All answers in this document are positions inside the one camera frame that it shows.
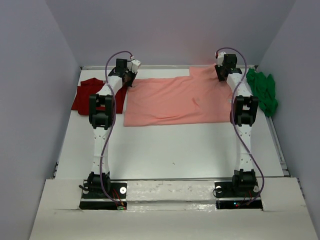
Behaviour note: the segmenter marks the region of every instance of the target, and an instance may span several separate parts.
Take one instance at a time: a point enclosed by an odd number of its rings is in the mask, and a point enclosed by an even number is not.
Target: purple cable
[[[231,49],[235,52],[237,52],[243,59],[244,61],[244,67],[245,67],[245,70],[244,70],[244,74],[242,75],[242,78],[241,78],[241,81],[235,86],[235,89],[232,93],[232,99],[231,99],[231,116],[234,115],[234,100],[235,100],[235,95],[236,95],[236,91],[238,89],[238,87],[240,86],[240,84],[243,82],[243,80],[245,79],[245,76],[246,76],[246,73],[247,73],[247,61],[245,59],[245,57],[242,55],[241,52],[239,52],[237,49],[234,49],[233,47],[222,47],[222,48],[219,48],[216,53],[218,53],[219,51],[223,50],[223,49]],[[262,185],[261,185],[261,188],[259,190],[259,192],[257,193],[257,195],[252,199],[250,200],[249,202],[246,202],[244,204],[241,204],[241,206],[245,206],[245,205],[249,205],[250,203],[252,203],[254,200],[256,200],[258,197],[260,197],[260,194],[262,192],[262,190],[264,189],[265,187],[265,176],[263,174],[263,172],[261,171],[261,168],[259,167],[259,165],[257,164],[254,156],[252,155],[252,153],[250,152],[248,146],[246,145],[246,143],[242,140],[238,130],[237,130],[237,127],[236,127],[236,124],[235,124],[235,119],[233,117],[231,117],[231,123],[233,125],[233,128],[234,128],[234,131],[235,131],[235,134],[237,135],[237,137],[239,138],[239,140],[241,141],[242,145],[244,146],[244,148],[246,149],[246,151],[248,152],[249,156],[252,158],[252,161],[254,162],[256,168],[259,170],[260,174],[261,174],[261,178],[262,178]]]
[[[114,98],[114,111],[113,111],[112,126],[111,126],[111,129],[110,129],[109,135],[108,135],[108,137],[106,138],[106,141],[105,141],[105,143],[104,143],[102,152],[101,152],[100,167],[99,167],[99,169],[100,169],[100,183],[101,183],[102,191],[103,191],[104,195],[105,195],[108,199],[110,199],[111,201],[113,201],[115,204],[120,204],[120,203],[117,202],[116,200],[114,200],[111,196],[109,196],[109,194],[107,193],[107,191],[106,191],[106,189],[105,189],[105,186],[104,186],[104,181],[103,181],[103,178],[102,178],[102,161],[103,161],[103,158],[104,158],[103,156],[104,156],[104,153],[105,153],[106,146],[107,146],[107,144],[108,144],[108,141],[109,141],[109,138],[110,138],[110,136],[111,136],[112,130],[114,129],[114,125],[115,125],[115,122],[116,122],[116,116],[117,116],[116,95],[115,95],[114,90],[112,89],[112,87],[109,85],[109,82],[108,82],[107,67],[108,67],[108,64],[109,64],[110,60],[111,60],[114,56],[116,56],[116,55],[118,55],[118,54],[122,54],[122,53],[128,53],[128,54],[130,54],[130,57],[133,56],[132,53],[129,52],[129,51],[119,51],[119,52],[113,54],[113,55],[108,59],[108,61],[107,61],[106,64],[105,64],[105,69],[104,69],[105,82],[106,82],[106,84],[108,85],[108,87],[109,87],[109,89],[110,89],[110,91],[111,91],[111,93],[112,93],[112,96],[113,96],[113,98]]]

